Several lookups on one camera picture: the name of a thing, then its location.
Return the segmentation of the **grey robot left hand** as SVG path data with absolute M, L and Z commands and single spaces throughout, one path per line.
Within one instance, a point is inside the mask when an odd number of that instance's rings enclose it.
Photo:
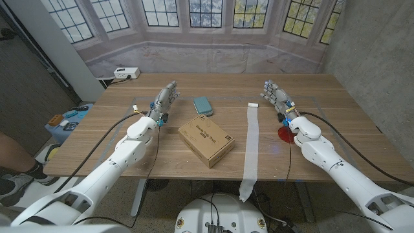
M 155 97 L 150 105 L 147 116 L 152 118 L 159 126 L 168 121 L 168 111 L 172 103 L 179 97 L 180 93 L 176 90 L 177 82 L 174 80 L 167 84 Z

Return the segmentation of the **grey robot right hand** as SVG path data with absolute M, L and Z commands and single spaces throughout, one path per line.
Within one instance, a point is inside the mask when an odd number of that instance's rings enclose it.
M 289 126 L 292 120 L 300 116 L 291 97 L 272 80 L 265 81 L 261 97 L 274 106 L 278 121 L 284 126 Z

